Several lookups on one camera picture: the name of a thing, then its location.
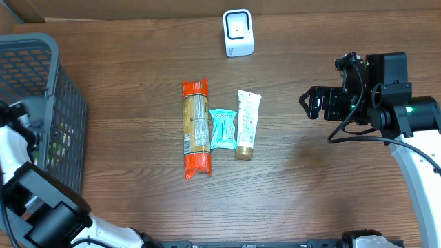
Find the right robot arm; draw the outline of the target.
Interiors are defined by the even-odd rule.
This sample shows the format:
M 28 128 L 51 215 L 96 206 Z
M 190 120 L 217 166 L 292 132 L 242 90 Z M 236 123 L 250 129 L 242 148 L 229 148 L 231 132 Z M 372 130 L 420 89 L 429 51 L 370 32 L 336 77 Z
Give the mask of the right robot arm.
M 328 143 L 381 142 L 404 177 L 423 247 L 440 246 L 440 106 L 414 97 L 407 54 L 351 52 L 334 61 L 340 87 L 313 86 L 299 98 L 307 117 L 339 121 Z

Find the green yellow drink pouch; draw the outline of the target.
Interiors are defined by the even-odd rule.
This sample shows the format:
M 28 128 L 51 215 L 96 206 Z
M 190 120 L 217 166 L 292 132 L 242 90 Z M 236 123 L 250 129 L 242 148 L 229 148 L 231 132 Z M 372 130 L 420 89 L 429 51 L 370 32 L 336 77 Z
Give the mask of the green yellow drink pouch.
M 51 169 L 58 169 L 61 159 L 67 157 L 68 148 L 73 144 L 75 130 L 65 123 L 59 123 L 59 130 L 51 138 L 46 163 Z

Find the white cream tube gold cap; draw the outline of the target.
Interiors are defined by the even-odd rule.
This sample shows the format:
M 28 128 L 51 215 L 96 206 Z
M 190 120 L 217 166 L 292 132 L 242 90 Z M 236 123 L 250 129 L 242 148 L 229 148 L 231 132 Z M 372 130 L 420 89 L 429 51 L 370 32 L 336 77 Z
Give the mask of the white cream tube gold cap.
M 238 91 L 237 159 L 252 159 L 261 98 L 259 94 Z

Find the orange cracker package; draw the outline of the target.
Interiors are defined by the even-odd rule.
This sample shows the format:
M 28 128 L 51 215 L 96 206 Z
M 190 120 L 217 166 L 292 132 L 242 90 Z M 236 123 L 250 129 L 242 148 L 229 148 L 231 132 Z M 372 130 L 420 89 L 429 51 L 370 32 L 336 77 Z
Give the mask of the orange cracker package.
M 207 79 L 183 81 L 183 159 L 185 179 L 212 175 Z

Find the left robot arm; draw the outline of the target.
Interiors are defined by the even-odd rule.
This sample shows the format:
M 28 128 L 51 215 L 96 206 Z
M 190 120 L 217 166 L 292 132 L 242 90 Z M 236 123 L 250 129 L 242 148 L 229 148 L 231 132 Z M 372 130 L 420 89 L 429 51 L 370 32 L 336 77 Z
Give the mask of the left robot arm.
M 146 233 L 94 216 L 79 194 L 38 168 L 26 114 L 20 104 L 1 103 L 1 228 L 15 247 L 160 247 Z

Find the teal tissue pack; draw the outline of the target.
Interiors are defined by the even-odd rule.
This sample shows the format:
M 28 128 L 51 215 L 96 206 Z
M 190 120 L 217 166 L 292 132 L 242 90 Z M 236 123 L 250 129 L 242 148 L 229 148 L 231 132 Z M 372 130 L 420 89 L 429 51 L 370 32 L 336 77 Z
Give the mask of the teal tissue pack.
M 236 128 L 234 119 L 237 112 L 225 109 L 211 109 L 209 113 L 213 124 L 211 149 L 236 150 L 237 142 L 235 139 Z

